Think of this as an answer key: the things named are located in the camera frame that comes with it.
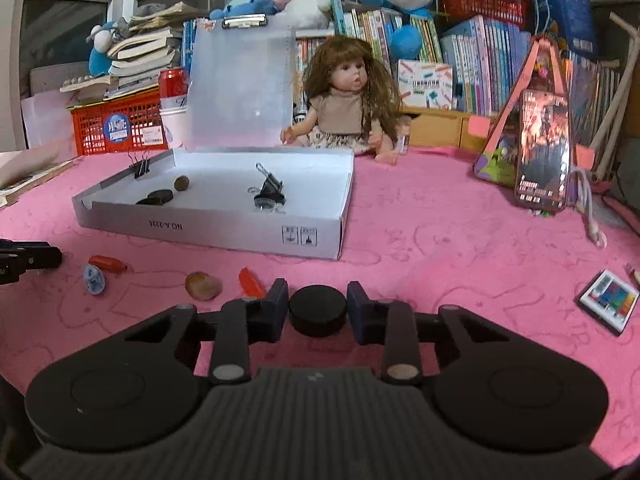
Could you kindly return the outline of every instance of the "wooden drawer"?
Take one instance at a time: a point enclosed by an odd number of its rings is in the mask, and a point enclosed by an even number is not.
[[[457,146],[461,126],[462,120],[455,116],[420,115],[411,122],[409,146]]]

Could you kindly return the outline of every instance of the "red plastic basket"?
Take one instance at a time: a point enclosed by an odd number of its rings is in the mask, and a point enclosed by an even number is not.
[[[130,124],[130,134],[120,142],[112,142],[104,135],[104,125],[113,114],[122,114]],[[97,105],[71,110],[78,155],[99,153],[142,152],[167,149],[162,119],[160,118],[160,92],[158,89],[129,97],[102,102]],[[145,143],[146,128],[160,126],[162,144]]]
[[[441,0],[450,23],[463,22],[476,14],[525,27],[529,0]]]

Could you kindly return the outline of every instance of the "doll face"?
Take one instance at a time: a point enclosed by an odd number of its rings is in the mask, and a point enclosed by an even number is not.
[[[365,87],[368,80],[364,61],[356,59],[354,61],[340,63],[340,65],[331,72],[330,83],[332,87],[338,90],[357,92]]]

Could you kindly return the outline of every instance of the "doll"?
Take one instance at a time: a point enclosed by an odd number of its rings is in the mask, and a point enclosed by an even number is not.
[[[315,52],[305,71],[306,118],[285,128],[289,146],[374,151],[376,161],[395,164],[398,152],[398,88],[366,41],[335,36]]]

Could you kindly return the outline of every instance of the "stack of books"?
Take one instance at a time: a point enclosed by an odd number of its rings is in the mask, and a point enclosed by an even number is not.
[[[367,41],[376,59],[392,72],[388,40],[395,30],[402,27],[402,15],[399,12],[391,9],[361,10],[359,4],[345,2],[342,19],[336,17],[334,22],[344,24],[345,36]]]
[[[596,63],[568,50],[562,57],[574,140],[589,146],[618,90],[620,72],[605,66],[605,62]],[[609,135],[610,130],[595,153],[594,167],[602,158]]]
[[[497,115],[529,51],[530,34],[478,15],[442,35],[444,62],[453,67],[457,110]]]
[[[107,56],[113,60],[109,74],[117,83],[105,92],[105,99],[145,91],[158,85],[158,76],[165,68],[180,66],[183,23],[191,23],[204,11],[184,3],[150,16],[134,16],[129,31],[135,33],[113,45]]]
[[[191,59],[193,59],[193,45],[196,42],[196,30],[202,18],[189,20],[182,25],[182,47],[180,49],[180,65],[189,73],[191,71]]]
[[[324,38],[300,38],[296,40],[296,79],[293,99],[296,104],[296,114],[305,114],[308,111],[303,89],[303,76],[316,49],[323,43]]]
[[[422,37],[422,49],[418,60],[423,63],[443,63],[442,51],[436,25],[429,18],[411,16],[411,24],[420,31]]]

